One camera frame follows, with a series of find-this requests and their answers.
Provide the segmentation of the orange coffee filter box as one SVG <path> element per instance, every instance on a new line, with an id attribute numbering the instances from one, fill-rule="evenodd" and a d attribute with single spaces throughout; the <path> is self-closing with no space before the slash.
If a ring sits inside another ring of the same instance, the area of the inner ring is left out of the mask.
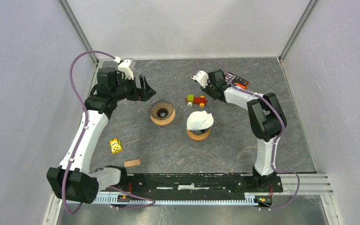
<path id="1" fill-rule="evenodd" d="M 225 76 L 225 79 L 228 83 L 231 83 L 232 85 L 238 86 L 241 89 L 246 90 L 248 88 L 249 85 L 249 81 L 247 81 L 244 78 L 241 78 L 231 72 L 228 72 L 227 75 Z"/>

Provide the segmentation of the smoky grey dripper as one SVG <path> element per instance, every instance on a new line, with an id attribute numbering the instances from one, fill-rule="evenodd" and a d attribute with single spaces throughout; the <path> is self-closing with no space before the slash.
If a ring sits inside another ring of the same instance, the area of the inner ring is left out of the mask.
<path id="1" fill-rule="evenodd" d="M 175 112 L 173 103 L 166 98 L 158 98 L 150 105 L 150 116 L 156 120 L 166 120 Z"/>

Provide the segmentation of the white paper coffee filter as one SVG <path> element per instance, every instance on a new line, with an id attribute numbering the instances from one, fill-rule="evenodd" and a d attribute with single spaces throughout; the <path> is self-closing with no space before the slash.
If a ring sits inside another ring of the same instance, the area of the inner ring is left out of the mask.
<path id="1" fill-rule="evenodd" d="M 211 113 L 206 111 L 192 112 L 187 119 L 187 130 L 197 131 L 210 128 L 214 123 Z"/>

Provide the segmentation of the blue plastic dripper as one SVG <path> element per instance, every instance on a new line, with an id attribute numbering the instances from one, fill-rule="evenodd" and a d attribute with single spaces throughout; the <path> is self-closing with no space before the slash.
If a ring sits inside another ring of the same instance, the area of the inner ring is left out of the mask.
<path id="1" fill-rule="evenodd" d="M 203 135 L 203 134 L 209 132 L 209 130 L 210 130 L 210 128 L 198 129 L 198 130 L 189 130 L 189 131 L 194 135 Z"/>

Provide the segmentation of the wooden ring stand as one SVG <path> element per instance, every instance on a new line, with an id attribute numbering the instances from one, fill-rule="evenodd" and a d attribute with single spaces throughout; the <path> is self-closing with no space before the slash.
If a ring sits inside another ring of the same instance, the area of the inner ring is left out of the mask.
<path id="1" fill-rule="evenodd" d="M 169 115 L 169 111 L 165 108 L 158 109 L 155 113 L 155 117 L 150 115 L 151 120 L 158 126 L 166 126 L 173 122 L 176 111 L 173 110 Z"/>
<path id="2" fill-rule="evenodd" d="M 187 130 L 187 135 L 195 142 L 201 142 L 203 140 L 205 140 L 210 134 L 210 130 L 208 130 L 207 132 L 201 134 L 201 135 L 196 135 L 194 133 L 192 133 L 190 130 Z"/>

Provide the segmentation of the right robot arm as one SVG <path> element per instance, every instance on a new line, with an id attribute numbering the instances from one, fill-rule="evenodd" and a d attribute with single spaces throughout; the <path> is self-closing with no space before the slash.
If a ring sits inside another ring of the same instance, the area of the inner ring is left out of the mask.
<path id="1" fill-rule="evenodd" d="M 224 73 L 221 69 L 210 73 L 200 70 L 193 80 L 211 98 L 247 110 L 251 130 L 258 141 L 252 186 L 257 191 L 266 190 L 277 175 L 278 142 L 287 125 L 277 96 L 272 92 L 264 95 L 251 92 L 247 90 L 247 80 L 231 72 Z"/>

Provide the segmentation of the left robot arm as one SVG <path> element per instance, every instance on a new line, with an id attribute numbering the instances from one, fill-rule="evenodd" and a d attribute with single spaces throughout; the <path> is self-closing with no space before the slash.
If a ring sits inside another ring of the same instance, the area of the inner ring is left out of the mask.
<path id="1" fill-rule="evenodd" d="M 100 135 L 113 111 L 121 100 L 143 101 L 151 99 L 156 91 L 139 75 L 140 86 L 135 79 L 127 79 L 125 73 L 113 67 L 105 67 L 97 73 L 97 83 L 84 101 L 86 111 L 65 157 L 58 167 L 50 167 L 47 180 L 57 198 L 79 203 L 93 203 L 98 192 L 112 186 L 117 191 L 128 187 L 126 169 L 107 166 L 90 173 L 90 162 Z"/>

